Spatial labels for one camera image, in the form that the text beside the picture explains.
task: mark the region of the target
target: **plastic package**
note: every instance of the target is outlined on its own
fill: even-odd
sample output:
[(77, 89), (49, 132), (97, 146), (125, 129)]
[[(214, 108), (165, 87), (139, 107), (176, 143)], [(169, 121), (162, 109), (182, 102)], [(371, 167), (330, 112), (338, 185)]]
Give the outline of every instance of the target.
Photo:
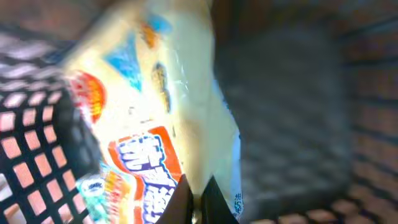
[(243, 211), (239, 131), (213, 78), (207, 4), (122, 2), (64, 63), (104, 161), (134, 176), (135, 223), (159, 219), (183, 173), (197, 201), (214, 176), (231, 213)]

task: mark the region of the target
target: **blue shape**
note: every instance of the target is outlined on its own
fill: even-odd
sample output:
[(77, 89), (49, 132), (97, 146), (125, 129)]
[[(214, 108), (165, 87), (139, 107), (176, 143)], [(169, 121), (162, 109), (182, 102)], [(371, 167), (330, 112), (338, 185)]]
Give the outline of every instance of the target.
[(129, 34), (125, 43), (122, 43), (111, 53), (105, 56), (111, 64), (130, 85), (138, 91), (142, 90), (142, 77), (136, 53), (136, 40), (134, 34)]
[(160, 16), (150, 15), (148, 24), (156, 33), (168, 34), (172, 31), (172, 25)]

